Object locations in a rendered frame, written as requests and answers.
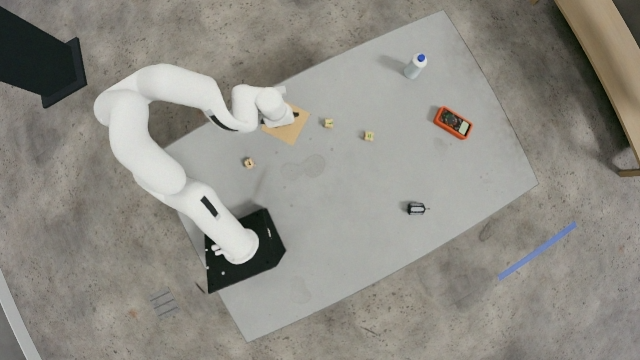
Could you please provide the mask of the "white plastic bottle with blue cap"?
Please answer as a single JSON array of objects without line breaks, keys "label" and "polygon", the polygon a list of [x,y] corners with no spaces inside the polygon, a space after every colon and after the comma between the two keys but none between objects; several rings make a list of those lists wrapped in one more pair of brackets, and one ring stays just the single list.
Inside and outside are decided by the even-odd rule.
[{"label": "white plastic bottle with blue cap", "polygon": [[414,79],[420,73],[420,71],[427,64],[427,59],[423,54],[415,54],[407,67],[404,70],[404,74],[408,79]]}]

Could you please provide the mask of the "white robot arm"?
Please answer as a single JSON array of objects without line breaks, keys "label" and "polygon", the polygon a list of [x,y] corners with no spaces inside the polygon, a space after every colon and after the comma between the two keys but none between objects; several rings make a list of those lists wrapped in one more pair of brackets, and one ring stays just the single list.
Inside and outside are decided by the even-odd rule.
[{"label": "white robot arm", "polygon": [[168,206],[189,216],[216,243],[212,250],[221,248],[216,255],[224,254],[229,262],[240,264],[255,254],[257,235],[244,229],[209,185],[186,177],[182,166],[152,140],[148,132],[148,104],[162,100],[200,108],[217,127],[249,133],[257,127],[257,106],[259,115],[263,112],[269,121],[285,117],[287,109],[282,98],[285,95],[285,86],[235,86],[232,117],[211,77],[170,64],[157,64],[138,70],[102,92],[95,101],[94,113],[100,123],[109,127],[112,151],[133,173],[135,181]]}]

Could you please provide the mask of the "tan square mat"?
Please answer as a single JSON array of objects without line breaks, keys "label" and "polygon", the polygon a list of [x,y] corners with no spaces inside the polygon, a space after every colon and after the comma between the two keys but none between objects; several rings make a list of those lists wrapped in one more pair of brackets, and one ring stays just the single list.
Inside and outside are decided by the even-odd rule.
[{"label": "tan square mat", "polygon": [[262,126],[261,130],[291,144],[292,146],[294,145],[299,133],[301,132],[307,118],[309,117],[310,113],[284,101],[284,103],[288,104],[289,106],[291,106],[291,108],[293,109],[293,112],[299,112],[299,116],[295,117],[294,122],[291,123],[290,125],[287,124],[287,126],[284,127],[279,127],[278,128],[268,128],[265,124]]}]

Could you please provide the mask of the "orange pocket multimeter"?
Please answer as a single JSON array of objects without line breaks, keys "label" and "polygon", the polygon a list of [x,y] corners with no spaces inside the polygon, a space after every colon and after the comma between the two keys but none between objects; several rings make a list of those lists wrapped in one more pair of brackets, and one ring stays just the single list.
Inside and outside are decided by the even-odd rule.
[{"label": "orange pocket multimeter", "polygon": [[433,123],[460,140],[467,139],[473,127],[471,122],[445,106],[439,108]]}]

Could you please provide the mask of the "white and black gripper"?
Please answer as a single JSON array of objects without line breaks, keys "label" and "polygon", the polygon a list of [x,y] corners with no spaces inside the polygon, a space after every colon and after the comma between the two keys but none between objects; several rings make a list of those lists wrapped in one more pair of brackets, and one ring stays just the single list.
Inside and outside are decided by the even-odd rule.
[{"label": "white and black gripper", "polygon": [[282,119],[282,121],[280,120],[280,121],[277,121],[277,122],[272,122],[272,121],[269,121],[266,117],[263,116],[263,119],[260,121],[261,124],[265,124],[268,128],[272,128],[272,127],[278,128],[277,126],[282,126],[282,125],[286,125],[286,124],[290,125],[291,123],[293,123],[295,117],[299,116],[299,112],[293,112],[293,111],[291,112],[290,106],[288,104],[286,104],[286,103],[285,103],[285,105],[286,105],[286,108],[287,108],[287,112],[286,112],[285,117]]}]

